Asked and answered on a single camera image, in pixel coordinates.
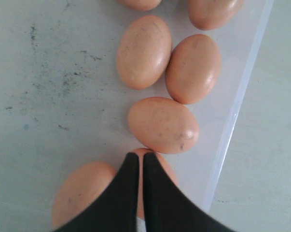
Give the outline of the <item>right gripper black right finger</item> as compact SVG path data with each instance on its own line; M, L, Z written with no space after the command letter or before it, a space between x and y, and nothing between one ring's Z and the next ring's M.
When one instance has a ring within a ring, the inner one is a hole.
M145 219L148 232L232 232L191 202L177 186L172 186L169 200Z

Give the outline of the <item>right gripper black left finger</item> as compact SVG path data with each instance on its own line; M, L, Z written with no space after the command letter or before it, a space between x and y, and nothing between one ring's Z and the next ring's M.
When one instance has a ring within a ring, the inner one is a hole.
M126 154L115 178L84 211L56 232L136 232L139 157Z

